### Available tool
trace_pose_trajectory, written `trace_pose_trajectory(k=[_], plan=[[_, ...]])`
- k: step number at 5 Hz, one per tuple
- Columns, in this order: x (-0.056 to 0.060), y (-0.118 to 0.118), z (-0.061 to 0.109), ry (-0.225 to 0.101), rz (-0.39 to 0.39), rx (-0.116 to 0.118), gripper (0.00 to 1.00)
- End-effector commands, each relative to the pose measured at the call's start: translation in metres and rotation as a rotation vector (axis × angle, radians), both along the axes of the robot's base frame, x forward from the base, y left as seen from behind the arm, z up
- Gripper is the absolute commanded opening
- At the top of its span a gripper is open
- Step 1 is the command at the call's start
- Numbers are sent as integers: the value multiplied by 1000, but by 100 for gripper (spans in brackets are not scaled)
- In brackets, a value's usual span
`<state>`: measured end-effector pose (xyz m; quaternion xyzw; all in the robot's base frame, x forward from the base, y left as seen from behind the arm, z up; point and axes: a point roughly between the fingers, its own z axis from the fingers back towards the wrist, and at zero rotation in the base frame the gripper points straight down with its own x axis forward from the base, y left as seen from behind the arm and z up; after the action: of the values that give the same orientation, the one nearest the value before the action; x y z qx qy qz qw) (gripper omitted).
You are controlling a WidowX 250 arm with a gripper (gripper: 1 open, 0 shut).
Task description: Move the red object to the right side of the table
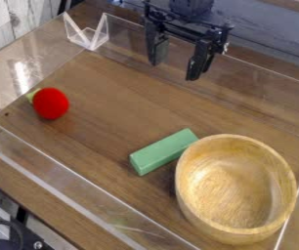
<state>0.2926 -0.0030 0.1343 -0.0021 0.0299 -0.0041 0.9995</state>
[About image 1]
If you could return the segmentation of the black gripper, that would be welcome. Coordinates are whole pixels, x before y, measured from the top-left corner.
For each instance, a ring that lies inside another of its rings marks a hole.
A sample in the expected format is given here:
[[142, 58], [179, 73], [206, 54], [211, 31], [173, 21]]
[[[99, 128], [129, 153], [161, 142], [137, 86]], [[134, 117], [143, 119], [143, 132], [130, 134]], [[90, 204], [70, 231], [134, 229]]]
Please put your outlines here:
[[[155, 21], [178, 26], [182, 30], [198, 33], [223, 54], [227, 47], [227, 35], [234, 25], [211, 11], [213, 0], [143, 0], [145, 16]], [[163, 29], [153, 22], [145, 21], [146, 49], [149, 63], [158, 65], [166, 58], [169, 39]], [[187, 81], [194, 81], [209, 70], [213, 59], [213, 46], [206, 40], [195, 43], [194, 54], [187, 62]]]

